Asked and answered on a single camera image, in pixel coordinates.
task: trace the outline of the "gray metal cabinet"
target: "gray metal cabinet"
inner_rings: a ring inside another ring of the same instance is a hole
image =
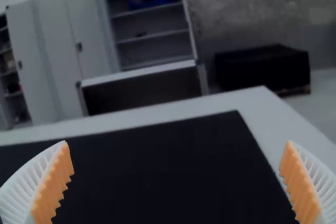
[[[6,11],[10,41],[18,66],[18,75],[34,125],[59,118],[44,61],[43,44],[36,27],[32,1],[10,6]]]
[[[50,72],[63,119],[82,115],[76,82],[83,77],[66,0],[35,0]]]
[[[85,79],[112,73],[96,0],[66,0],[78,60]]]
[[[76,83],[120,69],[104,0],[31,0],[6,15],[33,124],[82,117]]]

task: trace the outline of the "cabinet door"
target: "cabinet door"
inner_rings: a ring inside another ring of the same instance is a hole
[[[84,79],[112,73],[96,0],[67,0]]]
[[[36,30],[32,1],[6,11],[10,41],[20,83],[34,125],[58,120],[58,112],[44,66],[45,55]]]
[[[0,130],[9,130],[14,126],[14,117],[4,95],[4,87],[0,81]]]
[[[66,0],[36,0],[36,6],[62,118],[82,117],[76,90],[76,82],[82,80],[82,74]]]

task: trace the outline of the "metal shelf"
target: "metal shelf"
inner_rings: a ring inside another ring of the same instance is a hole
[[[11,70],[9,70],[9,71],[7,71],[5,73],[0,73],[0,76],[1,77],[5,77],[5,76],[9,76],[9,75],[14,74],[14,73],[17,73],[17,69],[16,68],[11,69]]]
[[[33,122],[31,120],[19,122],[17,124],[14,124],[13,129],[21,129],[21,128],[26,128],[30,127],[33,125]]]
[[[8,26],[4,26],[4,27],[0,28],[0,33],[3,32],[3,31],[6,31],[6,30],[8,30]]]
[[[151,11],[154,11],[154,10],[161,10],[161,9],[171,8],[171,7],[180,6],[180,5],[182,6],[182,2],[159,5],[159,6],[145,8],[145,9],[141,9],[141,10],[133,10],[133,11],[130,11],[130,12],[118,13],[118,14],[112,15],[111,18],[127,17],[127,16],[130,16],[130,15],[138,14],[138,13],[146,13],[146,12],[151,12]]]
[[[122,67],[122,69],[124,71],[129,71],[129,70],[135,70],[135,69],[139,69],[139,68],[152,67],[152,66],[163,65],[163,64],[179,62],[179,61],[184,61],[184,60],[190,60],[190,59],[193,59],[193,55],[182,55],[182,56],[177,56],[177,57],[167,57],[167,58],[163,58],[163,59],[151,60],[151,61],[145,61],[145,62],[136,63],[136,64],[132,64],[132,65],[127,65],[127,66]]]
[[[134,38],[130,38],[130,39],[119,40],[119,41],[117,41],[117,44],[120,45],[120,44],[132,43],[132,42],[137,42],[137,41],[146,40],[146,39],[160,38],[160,37],[177,35],[177,34],[188,33],[188,32],[189,32],[189,29],[164,31],[162,33],[149,34],[149,35],[145,35],[145,36],[142,36],[142,37],[134,37]]]
[[[0,55],[3,55],[3,54],[5,54],[5,53],[7,53],[7,52],[9,52],[11,50],[12,50],[12,48],[4,49],[4,50],[0,51]]]
[[[17,92],[14,92],[14,93],[10,93],[10,94],[5,94],[5,97],[6,98],[13,98],[13,97],[19,97],[23,95],[23,92],[22,91],[17,91]]]

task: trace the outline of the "white table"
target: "white table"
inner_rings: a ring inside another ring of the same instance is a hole
[[[336,172],[336,145],[265,87],[0,133],[0,145],[104,133],[238,110],[276,173],[286,140]]]

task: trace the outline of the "black box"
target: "black box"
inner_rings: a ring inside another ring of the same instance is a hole
[[[215,70],[223,91],[264,85],[279,92],[310,86],[308,52],[283,45],[218,53]]]

